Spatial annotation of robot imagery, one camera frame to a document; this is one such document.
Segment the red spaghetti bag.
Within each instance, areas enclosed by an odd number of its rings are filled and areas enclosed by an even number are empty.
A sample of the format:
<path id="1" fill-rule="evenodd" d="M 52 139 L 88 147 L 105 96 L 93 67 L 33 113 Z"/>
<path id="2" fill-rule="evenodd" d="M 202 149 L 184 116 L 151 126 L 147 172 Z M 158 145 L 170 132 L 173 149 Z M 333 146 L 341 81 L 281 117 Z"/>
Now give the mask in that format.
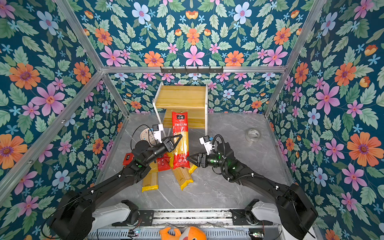
<path id="1" fill-rule="evenodd" d="M 189 156 L 189 127 L 188 113 L 172 112 L 173 135 L 182 135 L 177 147 L 173 151 L 174 162 L 173 168 L 190 168 L 190 162 L 187 160 Z"/>
<path id="2" fill-rule="evenodd" d="M 168 171 L 171 169 L 170 165 L 171 158 L 158 158 L 157 159 L 157 167 L 159 172 Z"/>
<path id="3" fill-rule="evenodd" d="M 128 166 L 133 161 L 134 157 L 135 156 L 133 153 L 127 153 L 125 155 L 124 160 L 123 160 L 123 166 L 125 166 L 125 167 Z"/>

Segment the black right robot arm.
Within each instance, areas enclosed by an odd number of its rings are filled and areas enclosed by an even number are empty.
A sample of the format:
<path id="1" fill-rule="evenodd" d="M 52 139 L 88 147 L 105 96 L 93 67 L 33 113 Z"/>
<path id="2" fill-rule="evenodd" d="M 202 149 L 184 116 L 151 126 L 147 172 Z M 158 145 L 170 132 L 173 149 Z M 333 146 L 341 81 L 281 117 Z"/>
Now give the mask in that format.
<path id="1" fill-rule="evenodd" d="M 245 208 L 246 219 L 282 225 L 294 238 L 302 240 L 318 217 L 314 205 L 304 190 L 295 184 L 280 184 L 258 174 L 236 159 L 229 143 L 218 144 L 216 150 L 197 153 L 187 160 L 199 168 L 218 168 L 229 183 L 248 187 L 265 196 L 266 201 L 254 199 Z"/>

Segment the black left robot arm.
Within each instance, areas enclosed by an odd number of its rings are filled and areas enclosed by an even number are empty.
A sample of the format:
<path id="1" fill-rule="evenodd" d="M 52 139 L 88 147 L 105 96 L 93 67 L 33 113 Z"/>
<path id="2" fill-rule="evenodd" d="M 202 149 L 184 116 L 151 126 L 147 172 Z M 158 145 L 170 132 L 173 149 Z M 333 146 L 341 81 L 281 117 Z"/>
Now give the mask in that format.
<path id="1" fill-rule="evenodd" d="M 105 181 L 81 192 L 69 191 L 61 199 L 49 224 L 61 240 L 83 240 L 90 232 L 114 223 L 135 224 L 138 207 L 129 200 L 101 208 L 108 199 L 143 180 L 151 170 L 150 163 L 173 152 L 182 135 L 165 137 L 155 146 L 139 141 L 126 154 L 123 168 Z"/>

